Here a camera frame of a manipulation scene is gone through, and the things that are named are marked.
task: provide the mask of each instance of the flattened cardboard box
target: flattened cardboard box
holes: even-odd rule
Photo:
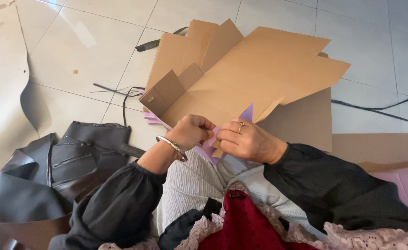
[[[230,19],[193,20],[187,37],[162,35],[140,101],[171,128],[189,113],[221,126],[251,103],[259,122],[340,80],[350,64],[318,55],[329,42],[264,27],[244,38]]]

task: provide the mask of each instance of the white tile floor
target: white tile floor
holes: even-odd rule
[[[51,122],[39,130],[62,134],[72,120],[118,122],[123,97],[100,91],[145,86],[156,49],[134,47],[199,19],[231,18],[243,35],[257,26],[332,39],[324,52],[352,63],[332,98],[385,106],[408,98],[408,0],[16,0],[27,44],[31,82],[47,100]],[[127,100],[130,143],[142,149],[163,133]],[[388,113],[408,119],[408,103]],[[332,105],[334,133],[408,133],[408,122]]]

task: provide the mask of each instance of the cuff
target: cuff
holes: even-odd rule
[[[139,159],[135,160],[134,162],[131,163],[131,165],[133,165],[134,168],[136,168],[137,170],[139,170],[143,175],[155,180],[156,182],[160,182],[162,184],[165,183],[165,181],[167,180],[167,172],[163,173],[163,174],[155,174],[152,173],[150,171],[148,171],[147,169],[139,166],[138,161]]]
[[[290,151],[293,149],[293,145],[291,143],[287,143],[287,149],[284,152],[283,156],[281,156],[281,158],[279,159],[279,161],[273,163],[272,165],[268,164],[268,163],[264,163],[264,166],[273,166],[273,165],[280,165],[282,164],[285,160],[287,160],[287,158],[289,157]]]

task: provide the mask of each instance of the gold ring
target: gold ring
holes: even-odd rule
[[[241,128],[244,126],[244,122],[240,122],[240,128],[238,129],[238,134],[241,132]]]

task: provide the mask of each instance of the black sheer sleeve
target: black sheer sleeve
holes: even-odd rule
[[[358,165],[304,144],[288,144],[275,164],[265,164],[264,177],[323,230],[324,222],[346,230],[394,228],[408,231],[408,207],[397,186],[377,179]]]
[[[137,162],[122,167],[82,198],[70,220],[71,231],[53,237],[49,249],[98,249],[106,242],[126,248],[144,241],[166,177]]]

